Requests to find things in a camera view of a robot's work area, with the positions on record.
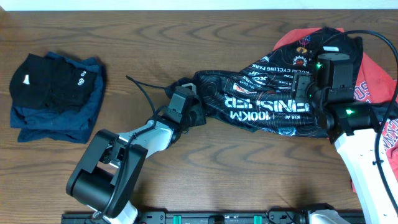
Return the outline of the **black printed cycling jersey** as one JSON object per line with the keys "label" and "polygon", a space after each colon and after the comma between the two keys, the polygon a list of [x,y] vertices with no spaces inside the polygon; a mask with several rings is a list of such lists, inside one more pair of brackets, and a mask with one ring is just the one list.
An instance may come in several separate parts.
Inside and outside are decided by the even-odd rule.
{"label": "black printed cycling jersey", "polygon": [[239,72],[198,71],[192,78],[169,85],[166,95],[171,97],[176,86],[193,83],[209,117],[250,132],[262,130],[283,136],[325,138],[325,130],[314,123],[312,106],[296,104],[290,91],[294,74],[311,73],[315,57],[324,52],[321,48],[324,41],[334,35],[338,38],[329,45],[354,59],[357,82],[365,54],[363,43],[359,37],[350,38],[342,33],[341,28],[320,28],[296,42],[273,49]]}

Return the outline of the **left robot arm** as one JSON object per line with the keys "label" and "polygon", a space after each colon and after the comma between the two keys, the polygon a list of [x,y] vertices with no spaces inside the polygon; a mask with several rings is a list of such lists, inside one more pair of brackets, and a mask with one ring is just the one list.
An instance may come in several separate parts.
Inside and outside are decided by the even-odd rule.
{"label": "left robot arm", "polygon": [[170,103],[130,132],[98,131],[72,172],[66,193],[93,209],[78,223],[134,223],[130,198],[144,161],[169,148],[184,132],[206,123],[194,84],[177,86]]}

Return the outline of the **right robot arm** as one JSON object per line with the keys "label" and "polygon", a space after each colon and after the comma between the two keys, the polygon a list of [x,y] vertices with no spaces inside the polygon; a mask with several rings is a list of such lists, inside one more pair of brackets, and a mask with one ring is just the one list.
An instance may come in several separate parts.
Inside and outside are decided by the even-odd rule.
{"label": "right robot arm", "polygon": [[354,62],[341,53],[320,54],[312,73],[295,73],[292,97],[313,108],[344,161],[366,223],[397,222],[397,180],[377,138],[381,127],[371,104],[354,100]]}

